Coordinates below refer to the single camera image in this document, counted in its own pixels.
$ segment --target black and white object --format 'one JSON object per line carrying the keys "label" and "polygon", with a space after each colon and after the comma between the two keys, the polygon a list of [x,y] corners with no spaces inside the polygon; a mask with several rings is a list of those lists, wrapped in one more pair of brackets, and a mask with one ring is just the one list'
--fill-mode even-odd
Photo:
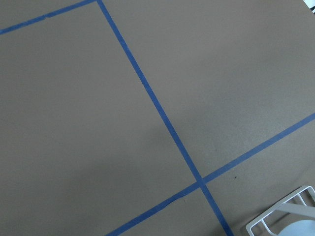
{"label": "black and white object", "polygon": [[309,7],[312,13],[315,14],[315,0],[304,0],[305,4]]}

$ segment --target white plastic frame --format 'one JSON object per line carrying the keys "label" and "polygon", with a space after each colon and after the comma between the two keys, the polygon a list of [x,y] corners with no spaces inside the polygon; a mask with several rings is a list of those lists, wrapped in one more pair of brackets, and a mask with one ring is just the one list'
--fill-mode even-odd
{"label": "white plastic frame", "polygon": [[[287,212],[287,213],[294,213],[294,214],[299,214],[303,216],[309,216],[315,218],[315,207],[312,206],[307,206],[301,197],[301,193],[304,191],[308,191],[310,196],[315,202],[315,191],[313,187],[311,186],[302,186],[298,188],[297,190],[293,191],[286,197],[282,198],[280,201],[275,203],[272,207],[270,207],[268,210],[266,210],[264,213],[256,217],[254,220],[252,220],[250,223],[246,225],[246,230],[249,233],[250,236],[255,236],[252,232],[252,228],[257,225],[258,223],[262,223],[262,225],[265,227],[267,232],[272,235],[272,236],[277,236],[277,234],[273,233],[270,231],[269,227],[266,225],[264,219],[270,215],[272,212],[275,210]],[[302,204],[291,204],[288,203],[291,199],[294,197],[299,197],[301,200]]]}

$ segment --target gray surface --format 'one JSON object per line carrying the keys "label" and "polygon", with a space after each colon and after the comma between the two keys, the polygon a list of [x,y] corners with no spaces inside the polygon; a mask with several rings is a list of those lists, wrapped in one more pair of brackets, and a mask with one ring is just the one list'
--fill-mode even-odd
{"label": "gray surface", "polygon": [[[5,1],[0,28],[75,1]],[[302,1],[105,1],[205,176],[314,112]],[[104,235],[194,182],[96,3],[0,35],[0,234]],[[236,236],[315,185],[313,123],[209,183]],[[124,233],[223,235],[200,190]]]}

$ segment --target blue tape strip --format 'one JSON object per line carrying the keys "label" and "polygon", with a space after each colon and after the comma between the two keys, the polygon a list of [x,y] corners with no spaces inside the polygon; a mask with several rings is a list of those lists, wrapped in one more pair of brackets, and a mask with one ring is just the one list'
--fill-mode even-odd
{"label": "blue tape strip", "polygon": [[32,25],[34,23],[37,23],[39,21],[43,21],[45,20],[46,18],[49,18],[49,17],[54,17],[54,16],[57,16],[57,15],[60,15],[60,14],[63,14],[65,12],[68,12],[68,11],[71,11],[73,9],[76,9],[76,8],[79,8],[81,6],[85,6],[87,4],[90,4],[92,2],[94,2],[96,0],[84,0],[84,1],[81,1],[81,2],[78,2],[76,4],[73,4],[73,5],[70,5],[70,6],[67,6],[67,7],[64,7],[64,8],[61,8],[59,10],[56,10],[56,11],[52,11],[48,14],[45,14],[45,15],[42,15],[42,16],[38,16],[36,18],[33,18],[33,19],[30,19],[28,21],[24,21],[22,23],[19,23],[17,25],[14,25],[14,26],[10,26],[8,28],[5,28],[5,29],[0,29],[0,35],[1,34],[5,34],[5,33],[9,33],[11,31],[14,31],[14,30],[17,30],[17,29],[20,29],[22,27],[25,27],[25,26],[29,26],[29,25]]}
{"label": "blue tape strip", "polygon": [[258,146],[254,147],[253,149],[249,150],[248,152],[244,153],[243,155],[237,157],[233,161],[227,163],[226,165],[222,166],[221,168],[217,169],[216,171],[210,173],[204,180],[206,183],[214,180],[215,178],[219,177],[220,175],[224,174],[225,172],[231,170],[232,168],[236,167],[237,165],[241,164],[242,162],[246,161],[247,159],[251,158],[255,154],[259,153],[260,151],[266,149],[270,145],[274,144],[275,142],[283,139],[284,137],[288,136],[289,134],[293,133],[297,129],[303,127],[304,125],[310,123],[315,119],[315,113],[309,115],[308,117],[304,118],[303,120],[297,122],[296,124],[292,125],[288,129],[282,131],[281,133],[275,135],[274,137],[268,139],[267,141],[259,144]]}
{"label": "blue tape strip", "polygon": [[161,202],[160,204],[156,205],[155,207],[151,208],[150,210],[146,211],[145,213],[137,216],[136,218],[130,220],[129,222],[125,223],[124,225],[120,226],[119,228],[115,229],[114,231],[110,232],[106,236],[117,236],[122,234],[123,232],[129,230],[130,228],[134,227],[135,225],[141,223],[142,221],[148,219],[152,215],[158,213],[160,210],[166,208],[169,204],[173,201],[186,196],[187,194],[195,191],[199,188],[197,183],[192,184],[191,186],[185,188],[184,190],[180,191],[179,193],[173,195],[172,197],[166,199],[165,201]]}
{"label": "blue tape strip", "polygon": [[159,115],[161,116],[164,124],[166,125],[166,128],[168,129],[169,133],[171,134],[174,142],[176,143],[179,151],[181,152],[183,158],[185,159],[190,171],[192,172],[193,176],[195,177],[195,179],[197,180],[197,183],[199,184],[202,192],[204,193],[207,201],[209,202],[210,206],[216,206],[213,207],[213,211],[215,212],[216,216],[218,216],[218,220],[220,221],[224,231],[226,232],[226,234],[228,236],[233,236],[233,233],[228,225],[228,223],[226,222],[226,220],[224,219],[224,216],[222,215],[221,211],[219,210],[217,204],[215,203],[214,199],[211,196],[211,193],[209,191],[209,189],[207,188],[205,182],[203,181],[200,173],[198,172],[195,164],[193,163],[191,157],[189,156],[184,144],[182,143],[181,139],[179,138],[178,134],[176,133],[171,121],[169,120],[169,118],[167,117],[163,107],[161,106],[160,102],[158,101],[156,95],[154,94],[152,88],[150,87],[147,79],[145,78],[144,74],[142,73],[136,59],[134,58],[134,56],[132,55],[130,49],[128,48],[128,45],[126,44],[123,36],[120,34],[115,22],[113,21],[112,17],[110,16],[108,10],[106,9],[106,6],[104,5],[104,3],[101,0],[97,0],[97,3],[101,9],[101,11],[103,12],[105,18],[108,21],[108,24],[110,25],[110,27],[112,28],[115,36],[117,37],[118,41],[120,42],[125,54],[127,55],[131,65],[133,66],[135,72],[137,73],[141,83],[143,84],[145,90],[147,91],[149,97],[151,98],[154,106],[156,107]]}

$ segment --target blue line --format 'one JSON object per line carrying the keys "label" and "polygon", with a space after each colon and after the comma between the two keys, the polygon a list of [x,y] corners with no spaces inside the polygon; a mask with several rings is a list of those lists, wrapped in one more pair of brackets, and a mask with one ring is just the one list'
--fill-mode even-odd
{"label": "blue line", "polygon": [[146,211],[145,213],[137,216],[136,218],[130,220],[129,222],[125,223],[124,225],[120,226],[119,228],[115,229],[114,231],[108,233],[106,236],[117,236],[122,234],[123,232],[129,230],[130,228],[134,227],[135,225],[141,223],[142,221],[148,219],[152,215],[158,213],[160,210],[166,208],[169,204],[173,201],[186,196],[187,194],[195,191],[199,188],[197,182],[193,183],[191,186],[185,188],[184,190],[180,191],[179,193],[173,195],[172,197],[166,199],[165,201],[161,202],[160,204],[156,205],[155,207],[151,208],[150,210]]}
{"label": "blue line", "polygon": [[92,3],[96,0],[84,0],[84,1],[81,1],[81,2],[78,2],[76,4],[73,4],[73,5],[70,5],[70,6],[66,6],[64,8],[61,8],[59,10],[56,10],[56,11],[52,11],[50,13],[47,13],[45,15],[42,15],[42,16],[38,16],[36,18],[33,18],[33,19],[30,19],[28,21],[24,21],[22,23],[19,23],[17,25],[14,25],[14,26],[10,26],[8,28],[4,28],[4,29],[0,29],[0,35],[1,34],[5,34],[5,33],[9,33],[11,31],[14,31],[14,30],[17,30],[17,29],[20,29],[22,27],[25,27],[25,26],[29,26],[29,25],[32,25],[34,23],[37,23],[39,21],[43,21],[45,20],[46,18],[49,18],[49,17],[54,17],[54,16],[57,16],[57,15],[60,15],[60,14],[63,14],[65,12],[68,12],[68,11],[71,11],[73,9],[76,9],[76,8],[79,8],[81,6],[85,6],[89,3]]}
{"label": "blue line", "polygon": [[232,168],[236,167],[237,165],[241,164],[242,162],[246,161],[247,159],[251,158],[255,154],[259,153],[260,151],[266,149],[270,145],[276,143],[277,141],[283,139],[284,137],[288,136],[289,134],[293,133],[297,129],[303,127],[304,125],[310,123],[315,119],[315,113],[309,115],[308,117],[304,118],[303,120],[295,123],[291,127],[285,129],[281,133],[275,135],[274,137],[268,139],[267,141],[259,144],[258,146],[254,147],[253,149],[249,150],[248,152],[244,153],[243,155],[237,157],[233,161],[227,163],[226,165],[222,166],[221,168],[217,169],[216,171],[210,173],[206,177],[204,177],[204,181],[206,183],[214,180],[215,178],[219,177],[220,175],[224,174],[225,172],[231,170]]}
{"label": "blue line", "polygon": [[126,44],[123,36],[120,34],[115,22],[113,21],[112,17],[110,16],[108,10],[106,9],[106,6],[104,5],[104,3],[102,2],[102,0],[97,0],[97,3],[101,9],[101,11],[103,12],[105,18],[108,21],[108,24],[110,25],[110,27],[112,28],[114,34],[116,35],[118,41],[120,42],[124,52],[126,53],[130,63],[132,64],[135,72],[137,73],[140,81],[142,82],[145,90],[147,91],[149,97],[151,98],[154,106],[156,107],[159,115],[161,116],[164,124],[166,125],[169,133],[171,134],[174,142],[176,143],[178,149],[180,150],[183,158],[185,159],[190,171],[192,172],[193,176],[195,177],[195,179],[197,180],[197,183],[199,184],[203,194],[205,195],[207,201],[209,202],[210,206],[212,207],[213,211],[215,212],[216,216],[218,216],[218,220],[220,221],[225,233],[228,236],[233,236],[233,233],[228,225],[228,223],[226,222],[224,216],[222,215],[221,211],[219,210],[218,207],[213,207],[216,206],[217,204],[215,203],[214,199],[211,196],[211,193],[209,191],[209,189],[207,188],[205,182],[203,181],[200,173],[198,172],[195,164],[193,163],[191,157],[189,156],[184,144],[182,143],[181,139],[179,138],[178,134],[176,133],[171,121],[169,120],[169,118],[167,117],[163,107],[161,106],[160,102],[158,101],[156,95],[154,94],[152,88],[150,87],[146,77],[144,76],[144,74],[142,73],[140,66],[138,65],[136,59],[134,58],[134,56],[132,55],[130,49],[128,48],[128,45]]}

